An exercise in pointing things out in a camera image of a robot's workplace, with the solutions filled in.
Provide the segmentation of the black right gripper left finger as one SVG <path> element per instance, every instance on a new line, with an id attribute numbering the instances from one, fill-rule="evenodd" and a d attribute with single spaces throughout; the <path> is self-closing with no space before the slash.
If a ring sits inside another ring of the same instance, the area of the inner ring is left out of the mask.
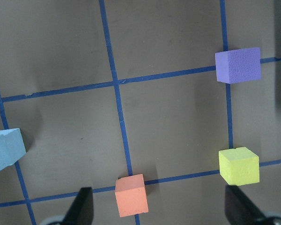
<path id="1" fill-rule="evenodd" d="M 66 225 L 91 225 L 94 219 L 92 187 L 82 187 L 64 217 Z"/>

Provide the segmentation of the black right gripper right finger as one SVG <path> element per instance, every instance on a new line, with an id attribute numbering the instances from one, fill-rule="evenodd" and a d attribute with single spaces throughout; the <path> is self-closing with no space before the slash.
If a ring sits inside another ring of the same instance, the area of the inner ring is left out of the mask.
<path id="1" fill-rule="evenodd" d="M 234 185 L 225 187 L 225 216 L 231 225 L 260 225 L 266 216 Z"/>

